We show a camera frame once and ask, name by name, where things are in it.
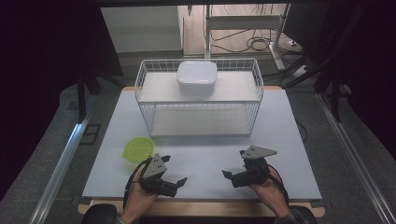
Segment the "wire rack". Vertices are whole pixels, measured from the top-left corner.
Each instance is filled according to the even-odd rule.
[[[178,91],[177,69],[185,61],[145,60],[135,97],[151,136],[250,135],[262,101],[262,76],[255,59],[211,59],[218,80],[211,97]]]

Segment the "yellow-green plastic lid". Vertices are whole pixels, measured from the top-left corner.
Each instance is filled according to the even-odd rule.
[[[136,137],[129,141],[122,153],[122,157],[133,163],[140,163],[152,155],[155,144],[149,137]]]

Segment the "human hand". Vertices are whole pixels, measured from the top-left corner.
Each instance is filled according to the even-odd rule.
[[[124,210],[120,218],[125,223],[134,223],[142,217],[157,199],[158,194],[146,193],[140,184],[139,180],[141,170],[134,175],[133,183],[129,189],[129,196],[125,204]]]
[[[269,166],[269,169],[270,175],[281,182],[281,178],[277,171],[272,166]],[[275,213],[276,217],[282,218],[291,212],[286,204],[281,189],[271,179],[267,179],[262,184],[250,185],[250,187],[256,192],[257,196],[259,196],[260,201]]]

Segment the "white wall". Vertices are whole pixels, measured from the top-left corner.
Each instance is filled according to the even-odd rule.
[[[104,7],[116,52],[180,50],[177,7]]]

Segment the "container lid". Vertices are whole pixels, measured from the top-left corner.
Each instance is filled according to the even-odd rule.
[[[205,61],[186,61],[177,69],[177,81],[185,84],[213,84],[218,76],[215,63]]]
[[[155,144],[148,137],[136,137],[129,141],[122,153],[122,157],[132,163],[139,163],[151,156]]]

